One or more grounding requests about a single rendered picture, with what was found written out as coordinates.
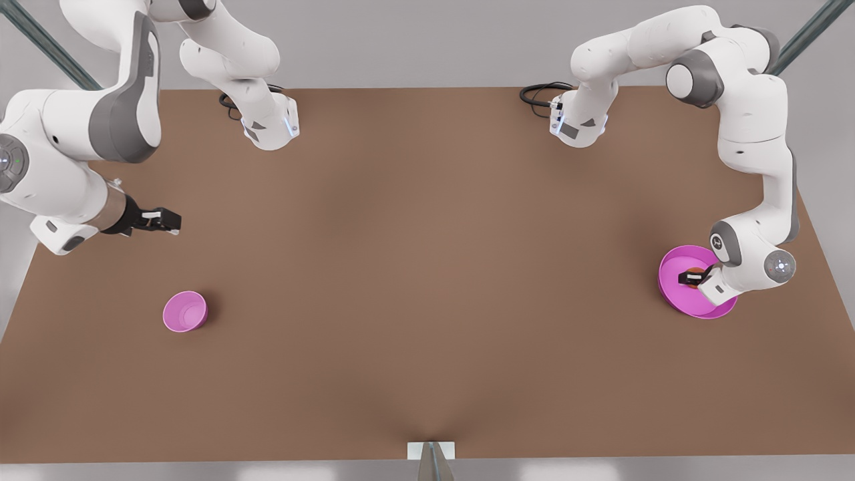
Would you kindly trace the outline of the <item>pink plate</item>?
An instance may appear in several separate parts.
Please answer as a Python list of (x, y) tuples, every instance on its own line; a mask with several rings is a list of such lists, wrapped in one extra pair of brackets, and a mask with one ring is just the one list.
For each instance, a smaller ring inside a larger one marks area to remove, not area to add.
[(678, 274), (689, 268), (705, 270), (717, 262), (717, 256), (705, 247), (684, 245), (671, 249), (659, 265), (659, 290), (675, 310), (696, 319), (718, 319), (729, 314), (738, 299), (732, 298), (722, 305), (714, 305), (699, 289), (678, 283)]

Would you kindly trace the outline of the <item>pink bowl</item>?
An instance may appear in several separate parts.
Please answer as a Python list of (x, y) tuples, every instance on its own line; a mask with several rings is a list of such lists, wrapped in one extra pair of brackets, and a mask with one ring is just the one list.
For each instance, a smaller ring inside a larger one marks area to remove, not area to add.
[(177, 333), (194, 331), (204, 325), (207, 317), (207, 302), (195, 291), (183, 291), (172, 296), (162, 311), (164, 325)]

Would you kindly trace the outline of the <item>silver frame post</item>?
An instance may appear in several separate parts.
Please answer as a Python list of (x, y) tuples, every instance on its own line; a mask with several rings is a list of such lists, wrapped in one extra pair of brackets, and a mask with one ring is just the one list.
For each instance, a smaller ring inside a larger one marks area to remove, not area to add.
[(421, 445), (417, 481), (455, 481), (440, 442)]
[(826, 0), (812, 18), (782, 47), (778, 60), (767, 69), (768, 74), (780, 75), (815, 42), (855, 0)]
[(18, 0), (0, 0), (0, 13), (15, 27), (24, 37), (30, 40), (61, 73), (79, 86), (82, 90), (101, 90), (101, 85), (89, 75), (58, 40), (22, 6)]

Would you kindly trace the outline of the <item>white post foot plate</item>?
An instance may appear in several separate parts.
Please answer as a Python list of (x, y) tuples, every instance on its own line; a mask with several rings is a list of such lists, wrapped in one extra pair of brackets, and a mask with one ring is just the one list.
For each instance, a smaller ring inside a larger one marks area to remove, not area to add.
[(433, 445), (435, 451), (442, 451), (445, 459), (454, 460), (457, 458), (455, 442), (408, 442), (407, 460), (421, 460), (425, 445), (430, 444)]

